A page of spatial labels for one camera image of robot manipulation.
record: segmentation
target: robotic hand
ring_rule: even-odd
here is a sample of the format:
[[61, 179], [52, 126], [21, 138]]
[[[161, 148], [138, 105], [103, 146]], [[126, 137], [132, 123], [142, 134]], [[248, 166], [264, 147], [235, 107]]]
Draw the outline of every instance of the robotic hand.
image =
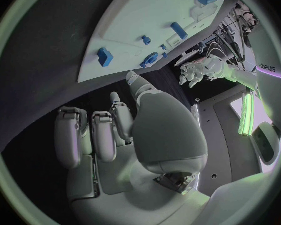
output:
[[234, 65], [228, 65], [215, 55], [205, 57], [201, 62], [188, 62], [182, 65], [179, 84], [182, 86], [186, 82], [190, 82], [188, 86], [191, 89], [202, 81], [204, 75], [208, 76], [211, 81], [226, 78], [231, 82], [239, 82], [258, 91], [257, 77], [253, 73], [240, 70]]

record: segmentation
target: green light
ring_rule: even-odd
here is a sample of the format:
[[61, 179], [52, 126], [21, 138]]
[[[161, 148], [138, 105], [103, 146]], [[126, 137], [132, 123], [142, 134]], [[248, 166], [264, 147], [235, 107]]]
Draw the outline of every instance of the green light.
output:
[[247, 94], [242, 98], [241, 119], [238, 133], [251, 136], [254, 124], [254, 95]]

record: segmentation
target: white panel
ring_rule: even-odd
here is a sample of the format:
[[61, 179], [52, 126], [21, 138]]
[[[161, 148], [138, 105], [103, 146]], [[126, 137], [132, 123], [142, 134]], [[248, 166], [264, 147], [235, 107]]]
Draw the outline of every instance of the white panel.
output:
[[[168, 53], [186, 41], [180, 40], [170, 27], [172, 23], [177, 22], [184, 28], [188, 33], [187, 39], [190, 39], [211, 25], [223, 2], [219, 0], [202, 6], [197, 0], [114, 0], [91, 37], [78, 82], [140, 69], [144, 59], [154, 52], [159, 54], [156, 62], [165, 59], [162, 56], [165, 51], [160, 47], [162, 44]], [[203, 20], [194, 20], [194, 9]], [[149, 37], [151, 43], [145, 45], [142, 36]], [[102, 67], [98, 61], [100, 48], [106, 48], [114, 57], [108, 67]]]

